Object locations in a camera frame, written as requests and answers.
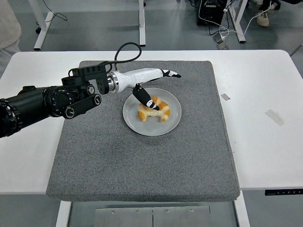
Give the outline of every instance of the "croissant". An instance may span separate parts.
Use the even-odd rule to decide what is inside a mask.
[[[160,110],[151,109],[140,103],[137,112],[140,120],[144,122],[146,121],[146,118],[150,116],[150,117],[160,117],[161,122],[166,121],[170,115],[169,105],[156,96],[152,96],[151,99],[159,107]]]

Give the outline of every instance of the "white tape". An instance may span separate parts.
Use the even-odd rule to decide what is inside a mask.
[[[223,95],[221,95],[222,96],[222,98],[224,98],[226,101],[228,101],[228,100],[230,100],[230,98],[227,96],[227,94],[223,94]]]
[[[278,125],[283,125],[284,124],[284,120],[282,117],[280,117],[279,114],[277,114],[275,111],[273,110],[268,110],[265,113],[268,117],[270,117],[274,122],[276,122]]]

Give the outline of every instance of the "white plate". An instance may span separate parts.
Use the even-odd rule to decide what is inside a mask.
[[[157,96],[166,102],[170,108],[170,116],[165,122],[160,117],[147,117],[143,122],[139,119],[137,111],[140,102],[133,96],[129,96],[123,106],[123,117],[126,124],[135,132],[144,136],[160,136],[173,130],[181,118],[181,105],[170,92],[159,88],[145,88],[150,96]]]

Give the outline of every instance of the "black box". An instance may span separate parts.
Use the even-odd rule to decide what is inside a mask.
[[[218,26],[221,24],[224,15],[223,9],[227,0],[198,0],[195,2],[197,25]]]

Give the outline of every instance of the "gray mat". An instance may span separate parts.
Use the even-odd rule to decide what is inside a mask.
[[[82,62],[80,66],[97,64]],[[120,71],[160,68],[182,78],[143,87],[172,93],[182,117],[171,132],[148,137],[122,115],[130,88],[65,120],[46,194],[64,201],[231,201],[239,183],[214,71],[209,61],[138,61]]]

